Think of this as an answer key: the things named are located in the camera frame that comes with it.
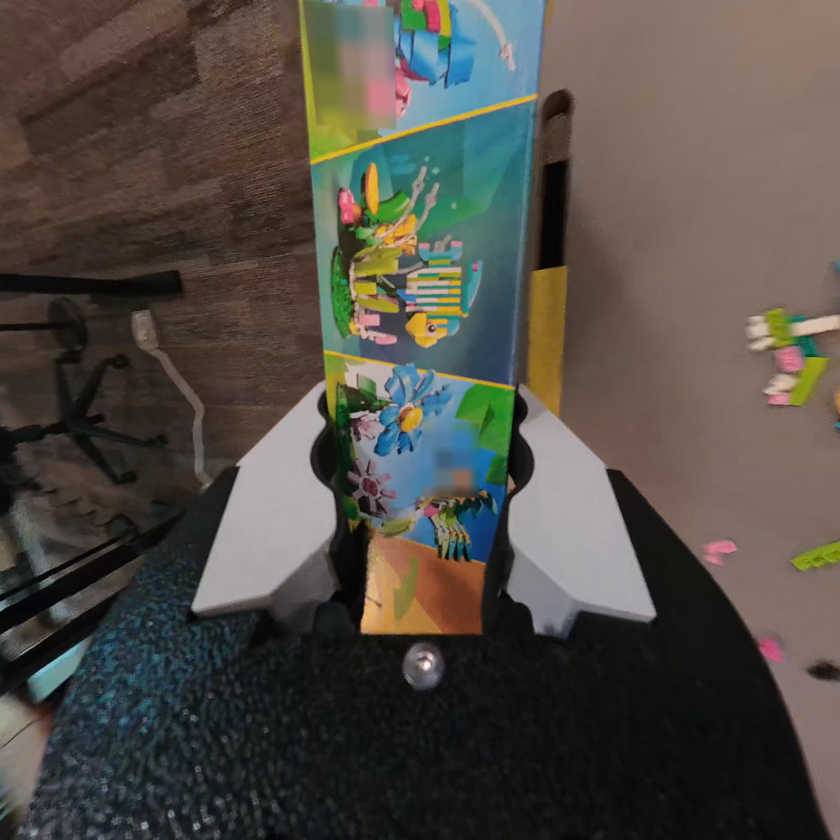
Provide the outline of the pile of colourful toy bricks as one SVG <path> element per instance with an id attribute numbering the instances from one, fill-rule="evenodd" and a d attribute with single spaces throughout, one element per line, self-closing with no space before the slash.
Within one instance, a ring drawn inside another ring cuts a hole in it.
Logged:
<path id="1" fill-rule="evenodd" d="M 776 366 L 776 372 L 762 389 L 768 406 L 806 404 L 830 363 L 829 357 L 820 353 L 817 337 L 825 333 L 838 333 L 838 330 L 838 310 L 833 314 L 806 317 L 790 313 L 784 308 L 773 308 L 747 319 L 744 334 L 749 350 L 770 354 Z M 737 550 L 734 541 L 720 539 L 705 543 L 701 557 L 710 565 L 722 567 L 723 558 Z M 836 540 L 795 556 L 790 564 L 796 571 L 807 572 L 838 565 L 838 561 L 839 542 Z M 755 644 L 766 661 L 775 664 L 785 662 L 784 648 L 779 638 L 763 636 L 755 640 Z M 818 681 L 838 685 L 839 667 L 830 659 L 817 659 L 805 672 Z"/>

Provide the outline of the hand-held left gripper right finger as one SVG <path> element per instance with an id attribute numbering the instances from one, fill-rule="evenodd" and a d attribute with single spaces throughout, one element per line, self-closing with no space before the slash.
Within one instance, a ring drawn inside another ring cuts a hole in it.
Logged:
<path id="1" fill-rule="evenodd" d="M 508 474 L 489 555 L 489 634 L 567 638 L 588 615 L 651 624 L 655 604 L 607 467 L 525 385 Z"/>

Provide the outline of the grey desk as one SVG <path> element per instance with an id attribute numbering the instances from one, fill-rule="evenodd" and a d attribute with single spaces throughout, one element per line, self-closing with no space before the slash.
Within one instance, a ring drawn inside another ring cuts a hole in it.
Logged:
<path id="1" fill-rule="evenodd" d="M 572 114 L 563 420 L 702 563 L 772 664 L 838 838 L 838 337 L 801 407 L 768 406 L 766 309 L 838 309 L 838 2 L 553 2 L 542 94 Z"/>

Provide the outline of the black office chair base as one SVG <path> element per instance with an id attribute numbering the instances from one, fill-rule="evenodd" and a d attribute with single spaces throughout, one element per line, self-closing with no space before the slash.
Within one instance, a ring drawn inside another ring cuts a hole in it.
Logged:
<path id="1" fill-rule="evenodd" d="M 4 323 L 1 332 L 47 332 L 52 335 L 60 351 L 52 364 L 56 382 L 57 420 L 46 426 L 2 426 L 2 487 L 8 489 L 12 486 L 12 477 L 17 468 L 15 455 L 18 447 L 40 443 L 52 437 L 68 438 L 114 486 L 136 483 L 137 474 L 131 470 L 122 473 L 115 471 L 95 441 L 106 440 L 134 448 L 162 448 L 167 445 L 167 438 L 164 435 L 138 438 L 119 433 L 106 427 L 104 415 L 90 413 L 92 404 L 102 388 L 105 374 L 110 369 L 118 371 L 129 368 L 129 358 L 121 353 L 101 360 L 93 368 L 83 388 L 78 394 L 74 394 L 70 389 L 65 368 L 81 362 L 82 355 L 88 347 L 89 331 L 81 310 L 68 298 L 53 300 L 49 304 L 45 321 Z"/>

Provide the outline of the black desk foot bar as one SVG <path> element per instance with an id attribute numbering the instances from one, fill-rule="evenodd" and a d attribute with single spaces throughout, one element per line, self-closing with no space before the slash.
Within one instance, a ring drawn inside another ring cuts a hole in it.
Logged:
<path id="1" fill-rule="evenodd" d="M 1 274 L 1 292 L 32 295 L 177 298 L 183 294 L 181 273 L 167 270 L 122 279 Z"/>

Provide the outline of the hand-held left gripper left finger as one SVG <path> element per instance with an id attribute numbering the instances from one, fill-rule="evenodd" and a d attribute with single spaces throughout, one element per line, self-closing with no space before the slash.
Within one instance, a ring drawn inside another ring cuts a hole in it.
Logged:
<path id="1" fill-rule="evenodd" d="M 312 627 L 322 604 L 336 603 L 342 620 L 361 625 L 368 529 L 350 524 L 337 466 L 320 383 L 239 460 L 194 615 L 264 611 L 281 627 Z"/>

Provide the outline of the black metal rods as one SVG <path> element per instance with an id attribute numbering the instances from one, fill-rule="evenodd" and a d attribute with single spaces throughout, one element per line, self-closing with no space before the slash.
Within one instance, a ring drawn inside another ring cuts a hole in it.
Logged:
<path id="1" fill-rule="evenodd" d="M 47 613 L 66 599 L 76 596 L 158 545 L 182 519 L 178 512 L 132 539 L 118 537 L 59 564 L 52 570 L 21 583 L 2 594 L 1 632 L 6 634 Z M 83 611 L 23 653 L 2 657 L 1 694 L 18 690 L 31 676 L 51 665 L 59 656 L 87 639 L 118 597 L 115 592 Z"/>

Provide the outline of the colourful toy brick box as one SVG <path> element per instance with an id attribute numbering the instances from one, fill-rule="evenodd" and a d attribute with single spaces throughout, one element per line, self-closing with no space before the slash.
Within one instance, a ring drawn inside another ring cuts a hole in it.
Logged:
<path id="1" fill-rule="evenodd" d="M 331 483 L 364 633 L 481 632 L 552 5 L 298 3 Z"/>

